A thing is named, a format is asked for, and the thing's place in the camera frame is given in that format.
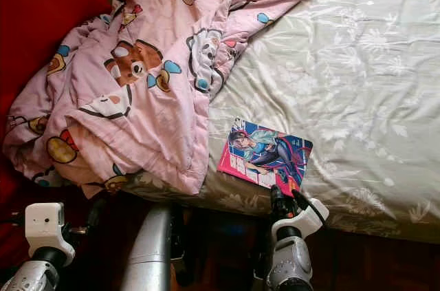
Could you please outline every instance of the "bed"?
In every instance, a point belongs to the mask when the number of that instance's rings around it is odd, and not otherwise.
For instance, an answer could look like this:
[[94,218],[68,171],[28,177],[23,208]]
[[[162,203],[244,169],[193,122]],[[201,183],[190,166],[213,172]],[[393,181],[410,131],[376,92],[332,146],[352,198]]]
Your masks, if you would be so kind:
[[216,172],[236,116],[314,143],[302,186],[349,231],[440,241],[440,0],[303,0],[254,38],[210,104],[198,196],[149,173],[149,200],[266,215],[269,192]]

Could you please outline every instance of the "pink book cover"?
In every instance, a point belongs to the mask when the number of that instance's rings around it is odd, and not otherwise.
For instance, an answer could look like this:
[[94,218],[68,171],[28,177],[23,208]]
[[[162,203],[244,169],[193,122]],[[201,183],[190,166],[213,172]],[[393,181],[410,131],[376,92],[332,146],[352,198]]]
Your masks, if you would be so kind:
[[300,190],[313,144],[236,118],[223,148],[218,171],[270,188],[277,184],[285,195]]

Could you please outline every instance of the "wooden floor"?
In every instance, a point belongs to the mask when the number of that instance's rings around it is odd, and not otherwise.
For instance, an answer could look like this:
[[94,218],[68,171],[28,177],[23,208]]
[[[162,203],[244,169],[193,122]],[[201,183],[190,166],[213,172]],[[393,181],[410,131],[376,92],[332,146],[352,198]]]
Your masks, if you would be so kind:
[[[118,290],[131,244],[149,207],[144,200],[121,195],[66,269],[60,290]],[[194,257],[195,281],[175,290],[249,290],[260,223],[240,215],[193,211],[188,253]],[[307,244],[315,291],[440,291],[438,245],[332,230],[308,237]]]

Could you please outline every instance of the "bed sheet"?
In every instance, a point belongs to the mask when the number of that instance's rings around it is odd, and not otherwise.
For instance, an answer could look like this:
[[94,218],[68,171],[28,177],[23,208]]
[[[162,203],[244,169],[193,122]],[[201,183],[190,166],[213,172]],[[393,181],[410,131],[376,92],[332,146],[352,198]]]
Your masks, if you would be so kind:
[[440,0],[303,0],[254,38],[210,105],[198,196],[148,173],[150,200],[265,215],[269,191],[216,172],[234,117],[310,139],[306,194],[341,230],[440,242]]

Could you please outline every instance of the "crumpled blanket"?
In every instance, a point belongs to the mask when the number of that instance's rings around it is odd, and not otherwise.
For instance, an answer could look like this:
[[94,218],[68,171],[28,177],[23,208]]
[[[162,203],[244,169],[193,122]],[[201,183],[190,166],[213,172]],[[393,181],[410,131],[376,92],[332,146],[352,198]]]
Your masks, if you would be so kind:
[[208,103],[248,39],[300,0],[113,0],[74,28],[15,100],[3,152],[42,186],[91,197],[151,172],[198,193]]

